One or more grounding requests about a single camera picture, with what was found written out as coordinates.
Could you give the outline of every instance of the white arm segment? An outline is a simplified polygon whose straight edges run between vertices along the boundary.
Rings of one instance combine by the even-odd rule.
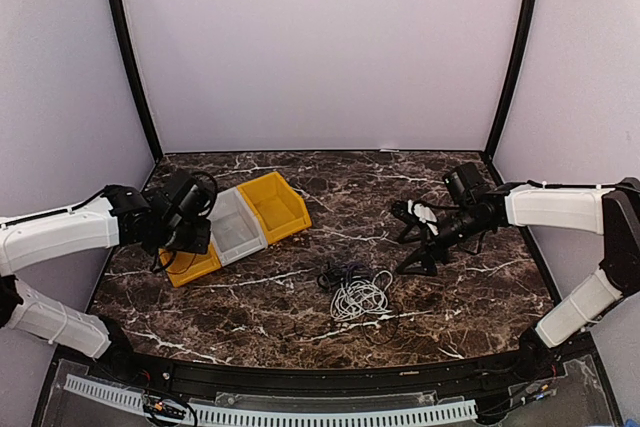
[[[536,333],[547,347],[557,347],[621,298],[598,269],[538,322]]]
[[[49,344],[58,342],[94,359],[111,344],[109,331],[98,317],[81,314],[20,280],[16,280],[16,290],[23,303],[13,311],[7,327],[37,335]]]
[[[604,233],[602,196],[613,189],[514,188],[505,198],[511,225],[545,225]]]
[[[118,219],[109,213],[112,208],[99,197],[75,212],[69,206],[64,214],[16,225],[6,223],[19,217],[0,218],[0,277],[43,260],[118,245]]]

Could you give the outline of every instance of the perforated strip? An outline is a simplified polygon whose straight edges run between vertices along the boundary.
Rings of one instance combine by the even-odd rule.
[[[143,415],[141,392],[68,375],[64,389],[113,408]],[[477,418],[474,400],[414,409],[349,414],[299,414],[224,409],[191,403],[198,425],[207,427],[423,427]]]

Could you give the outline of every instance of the plastic bin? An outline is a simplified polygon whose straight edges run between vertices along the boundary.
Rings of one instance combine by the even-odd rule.
[[[269,244],[311,227],[304,200],[278,172],[240,184],[238,190],[258,217]]]
[[[170,254],[160,251],[160,261],[166,264],[170,259]],[[178,252],[173,263],[166,270],[169,280],[174,287],[180,287],[192,280],[195,280],[209,272],[222,267],[213,244],[209,244],[209,250],[204,255],[190,254],[188,252]]]
[[[211,241],[222,265],[229,265],[268,245],[260,222],[235,187],[218,194],[209,220]]]

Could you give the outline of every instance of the yellow bin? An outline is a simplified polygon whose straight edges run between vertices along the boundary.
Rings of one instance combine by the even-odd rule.
[[[258,218],[269,244],[311,227],[304,200],[278,172],[240,184],[238,190]]]
[[[160,262],[166,264],[170,258],[169,252],[160,250]],[[180,287],[221,267],[213,244],[209,243],[209,250],[203,255],[178,252],[166,272],[173,286]]]

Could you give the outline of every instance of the white bin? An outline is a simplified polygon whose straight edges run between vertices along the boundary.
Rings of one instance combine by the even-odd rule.
[[[220,192],[209,215],[211,241],[222,265],[267,247],[260,222],[237,188]]]

